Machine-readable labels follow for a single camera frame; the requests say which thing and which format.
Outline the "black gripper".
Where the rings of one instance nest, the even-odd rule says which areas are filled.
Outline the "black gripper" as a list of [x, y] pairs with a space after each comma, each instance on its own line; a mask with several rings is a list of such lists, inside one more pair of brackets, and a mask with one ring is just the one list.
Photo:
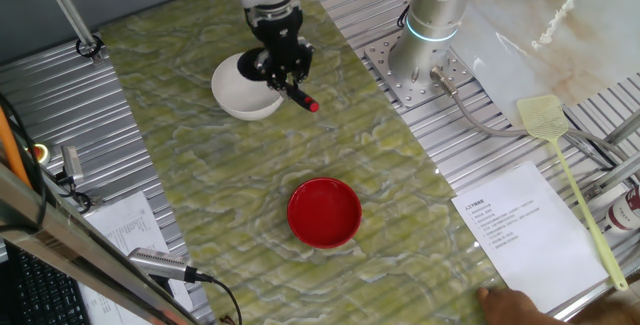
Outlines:
[[[284, 91], [287, 73], [291, 73], [293, 85], [298, 88], [304, 82], [311, 68], [313, 51], [309, 45], [299, 42], [299, 30], [303, 24], [303, 13], [294, 7], [291, 13], [278, 20], [259, 20], [254, 26], [245, 11], [247, 24], [262, 48], [254, 48], [244, 54], [244, 76], [246, 78], [267, 78], [267, 85], [275, 91]], [[264, 71], [255, 67], [258, 56], [266, 50], [268, 62]]]

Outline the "person's right hand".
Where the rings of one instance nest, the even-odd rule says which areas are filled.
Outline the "person's right hand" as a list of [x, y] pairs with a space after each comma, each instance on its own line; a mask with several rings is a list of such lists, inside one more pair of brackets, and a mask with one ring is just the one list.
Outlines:
[[540, 312], [520, 291], [479, 288], [476, 298], [488, 325], [564, 325], [564, 322]]

